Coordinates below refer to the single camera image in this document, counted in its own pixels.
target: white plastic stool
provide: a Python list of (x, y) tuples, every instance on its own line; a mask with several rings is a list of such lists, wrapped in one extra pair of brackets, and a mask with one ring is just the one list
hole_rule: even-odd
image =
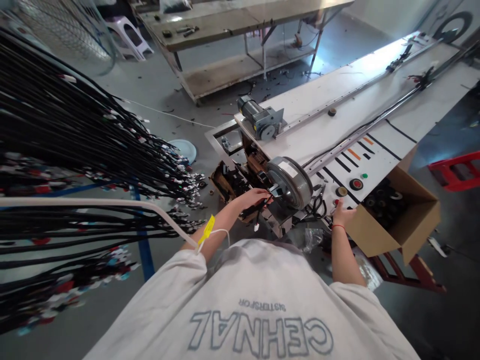
[[(125, 55), (132, 55), (138, 61), (145, 61), (145, 51), (150, 51), (153, 54), (154, 51), (150, 48), (149, 44), (144, 40), (140, 32), (125, 16), (107, 18), (105, 19), (105, 23), (110, 30), (113, 30), (115, 33), (118, 34), (118, 36), (120, 36), (122, 44), (119, 44), (118, 41), (116, 41), (117, 39), (115, 38), (113, 39), (113, 42), (115, 43), (117, 50), (120, 52), (124, 59)], [(134, 40), (128, 36), (128, 27), (130, 27), (136, 33), (136, 42), (138, 44), (135, 44)]]

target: red metal stand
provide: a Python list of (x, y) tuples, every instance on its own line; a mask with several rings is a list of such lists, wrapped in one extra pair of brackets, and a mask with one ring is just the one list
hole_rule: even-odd
[(408, 264), (417, 277), (417, 278), (412, 278), (412, 277), (406, 277), (404, 275), (404, 273), (400, 269), (400, 266), (397, 264), (397, 262), (389, 252), (386, 252), (383, 255), (390, 263), (396, 275), (392, 275), (389, 273), (385, 264), (382, 262), (379, 256), (372, 256), (372, 257), (369, 257), (368, 259), (371, 261), (372, 265), (379, 272), (381, 278), (384, 281), (390, 282), (390, 283), (407, 285), (407, 286), (425, 289), (425, 290), (430, 290), (436, 293), (447, 292), (447, 289), (445, 288), (445, 286), (438, 284), (435, 281), (434, 274), (432, 273), (432, 271), (429, 269), (427, 264), (423, 261), (423, 259), (420, 256), (415, 255), (413, 259), (410, 261), (410, 263)]
[[(472, 164), (474, 160), (480, 160), (480, 151), (431, 163), (428, 165), (428, 169), (435, 177), (437, 177), (436, 174), (442, 176), (442, 178), (437, 179), (445, 189), (451, 192), (459, 192), (480, 186), (480, 171)], [(454, 167), (460, 164), (468, 168), (473, 178), (459, 178), (455, 173)]]

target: machine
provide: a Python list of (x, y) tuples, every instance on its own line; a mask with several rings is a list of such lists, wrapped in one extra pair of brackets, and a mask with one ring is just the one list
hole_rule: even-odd
[[(340, 197), (357, 207), (479, 81), (479, 43), (444, 37), (454, 38), (414, 32), (261, 105), (243, 96), (206, 136), (231, 171), (270, 190), (278, 224), (308, 214), (328, 224)], [(219, 146), (235, 129), (241, 144)], [(245, 166), (230, 157), (241, 150)]]
[(245, 95), (237, 100), (238, 110), (251, 125), (251, 132), (257, 140), (267, 141), (282, 131), (284, 109), (279, 111), (271, 107), (264, 109), (250, 96)]

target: metal rail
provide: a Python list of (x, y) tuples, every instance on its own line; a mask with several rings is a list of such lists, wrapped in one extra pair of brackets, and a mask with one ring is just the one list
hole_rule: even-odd
[[(430, 50), (432, 49), (433, 47), (437, 46), (440, 42), (442, 41), (442, 39), (439, 39), (427, 46), (425, 46), (424, 48), (422, 48), (421, 50), (417, 51), (416, 53), (412, 54), (411, 56), (409, 56), (408, 58), (406, 58), (402, 63), (401, 65), (399, 65), (395, 70), (399, 69), (403, 64), (406, 64), (408, 62), (410, 62), (411, 60), (413, 60), (414, 58), (416, 58), (417, 56), (419, 56), (420, 54), (423, 54), (424, 52), (426, 52), (427, 50)], [(357, 87), (355, 90), (353, 91), (349, 91), (347, 93), (344, 93), (343, 95), (335, 98), (334, 100), (320, 106), (320, 107), (317, 107), (315, 110), (313, 110), (312, 112), (306, 114), (306, 115), (303, 115), (297, 119), (295, 119), (294, 121), (291, 122), (291, 124), (288, 124), (287, 126), (284, 126), (283, 127), (283, 130), (281, 133), (279, 133), (275, 139), (279, 139), (281, 138), (282, 136), (284, 136), (285, 134), (287, 134), (288, 132), (290, 132), (291, 130), (293, 130), (295, 127), (298, 127), (300, 124), (305, 124), (305, 121), (307, 120), (312, 120), (312, 119), (317, 119), (319, 116), (321, 115), (324, 115), (331, 107), (338, 107), (340, 106), (341, 104), (343, 104), (346, 100), (350, 100), (352, 97), (354, 97), (355, 95), (357, 95), (358, 93), (360, 93), (361, 91), (369, 88), (370, 86), (378, 83), (380, 80), (386, 78), (388, 75), (390, 74), (393, 74), (393, 72), (390, 72), (388, 70), (385, 70), (384, 73), (374, 77), (373, 79), (367, 81), (366, 83), (364, 83), (363, 85), (361, 85), (360, 87)]]
[(394, 102), (387, 110), (380, 112), (377, 116), (374, 116), (370, 122), (367, 122), (365, 125), (356, 129), (353, 133), (350, 133), (347, 137), (343, 140), (338, 142), (332, 148), (321, 152), (319, 155), (314, 156), (311, 160), (309, 160), (305, 165), (309, 165), (308, 169), (306, 169), (306, 173), (310, 176), (313, 173), (319, 171), (323, 166), (328, 163), (331, 159), (334, 159), (339, 153), (341, 153), (345, 145), (352, 144), (362, 138), (366, 133), (369, 132), (370, 129), (374, 128), (379, 122), (386, 119), (390, 114), (394, 111), (398, 110), (401, 106), (409, 102), (415, 94), (418, 92), (425, 90), (428, 88), (432, 83), (438, 79), (441, 75), (443, 75), (448, 69), (450, 69), (454, 64), (456, 64), (459, 60), (463, 59), (469, 53), (474, 52), (480, 45), (480, 41), (477, 41), (474, 45), (466, 49), (465, 51), (459, 52), (452, 56), (449, 60), (445, 61), (438, 69), (436, 69), (431, 75), (428, 84), (423, 87), (415, 87), (414, 89), (410, 90), (408, 93), (403, 95), (400, 99)]

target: gray motor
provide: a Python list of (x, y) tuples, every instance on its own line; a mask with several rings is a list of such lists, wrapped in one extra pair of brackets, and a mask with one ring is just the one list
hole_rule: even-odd
[(269, 140), (276, 136), (285, 125), (284, 109), (279, 111), (271, 107), (266, 109), (258, 105), (250, 96), (245, 95), (237, 100), (238, 110), (253, 127), (257, 140)]

